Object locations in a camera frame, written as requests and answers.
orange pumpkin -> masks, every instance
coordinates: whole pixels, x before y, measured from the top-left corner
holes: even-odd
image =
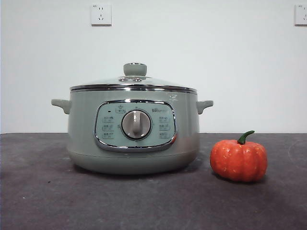
[[[210,165],[216,174],[243,182],[258,181],[264,176],[268,166],[265,148],[261,144],[245,141],[254,132],[243,134],[239,140],[222,140],[214,145]]]

table surface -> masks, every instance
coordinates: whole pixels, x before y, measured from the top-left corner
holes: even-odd
[[[197,159],[120,176],[75,166],[64,133],[1,135],[2,230],[307,229],[307,134],[253,134],[268,153],[257,183],[216,176],[210,150],[239,134],[200,134]]]

wall socket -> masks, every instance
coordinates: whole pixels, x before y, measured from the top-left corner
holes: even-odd
[[[307,25],[307,5],[295,6],[295,25]]]
[[[92,25],[112,25],[112,10],[109,4],[93,4],[91,6]]]

control panel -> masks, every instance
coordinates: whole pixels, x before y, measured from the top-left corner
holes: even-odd
[[[109,101],[99,106],[94,135],[98,146],[112,151],[156,151],[176,139],[176,117],[166,102]]]

green stem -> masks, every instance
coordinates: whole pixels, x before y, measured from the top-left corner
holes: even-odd
[[[243,134],[243,135],[238,139],[238,143],[239,143],[240,145],[244,145],[244,144],[245,144],[245,139],[246,139],[246,137],[247,137],[248,135],[254,133],[254,132],[255,132],[254,130],[251,130],[251,131],[246,132],[245,134]]]

